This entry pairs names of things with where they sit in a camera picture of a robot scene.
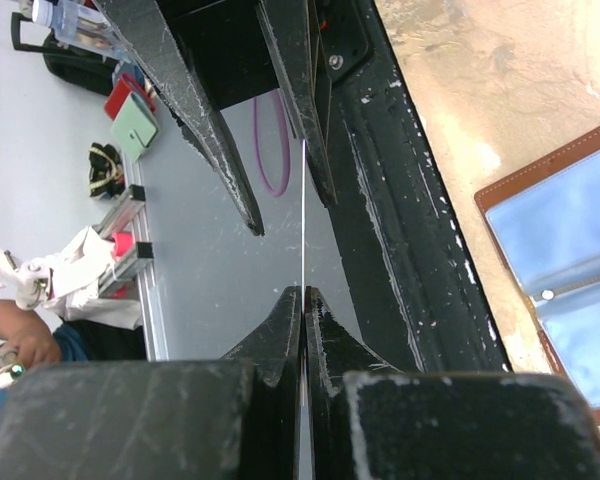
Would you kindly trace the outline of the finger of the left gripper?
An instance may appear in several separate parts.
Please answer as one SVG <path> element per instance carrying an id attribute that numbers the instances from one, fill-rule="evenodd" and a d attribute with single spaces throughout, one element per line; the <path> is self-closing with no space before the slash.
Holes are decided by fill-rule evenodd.
<path id="1" fill-rule="evenodd" d="M 255 236 L 265 233 L 256 196 L 228 125 L 196 69 L 188 66 L 156 1 L 98 1 L 98 10 L 197 141 L 220 177 L 242 220 Z"/>
<path id="2" fill-rule="evenodd" d="M 337 203 L 328 157 L 332 81 L 314 1 L 259 1 L 259 25 L 296 135 L 325 206 Z"/>

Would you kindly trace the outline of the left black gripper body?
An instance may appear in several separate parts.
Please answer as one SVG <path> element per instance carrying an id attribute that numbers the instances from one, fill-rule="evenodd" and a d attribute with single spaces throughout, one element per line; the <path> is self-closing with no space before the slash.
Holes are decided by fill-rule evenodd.
<path id="1" fill-rule="evenodd" d="M 225 109 L 279 87 L 254 1 L 158 3 L 185 64 Z"/>

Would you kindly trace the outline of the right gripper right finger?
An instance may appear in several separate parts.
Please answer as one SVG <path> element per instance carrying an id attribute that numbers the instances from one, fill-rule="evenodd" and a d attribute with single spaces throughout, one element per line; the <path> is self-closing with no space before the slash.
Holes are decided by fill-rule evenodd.
<path id="1" fill-rule="evenodd" d="M 348 372 L 399 370 L 356 340 L 336 319 L 319 289 L 305 298 L 312 468 L 316 479 L 353 479 Z"/>

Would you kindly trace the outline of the operator hand in background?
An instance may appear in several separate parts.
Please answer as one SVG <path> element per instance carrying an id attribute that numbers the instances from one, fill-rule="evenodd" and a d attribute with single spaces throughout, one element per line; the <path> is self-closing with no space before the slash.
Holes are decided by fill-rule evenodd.
<path id="1" fill-rule="evenodd" d="M 58 363 L 59 344 L 51 330 L 33 310 L 22 310 L 12 300 L 0 300 L 0 341 L 3 350 L 15 350 L 26 368 Z"/>

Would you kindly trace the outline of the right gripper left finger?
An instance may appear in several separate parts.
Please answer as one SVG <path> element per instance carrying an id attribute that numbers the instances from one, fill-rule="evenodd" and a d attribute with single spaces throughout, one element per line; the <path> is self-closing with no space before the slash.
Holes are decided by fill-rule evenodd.
<path id="1" fill-rule="evenodd" d="M 240 479 L 296 479 L 300 421 L 300 288 L 284 289 L 271 312 L 225 360 L 253 367 L 240 436 Z"/>

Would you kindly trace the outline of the brown leather card holder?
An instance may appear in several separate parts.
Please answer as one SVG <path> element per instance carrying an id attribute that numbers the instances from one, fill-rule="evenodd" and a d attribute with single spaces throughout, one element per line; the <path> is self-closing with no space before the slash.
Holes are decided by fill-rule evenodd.
<path id="1" fill-rule="evenodd" d="M 600 126 L 474 196 L 553 372 L 600 424 Z"/>

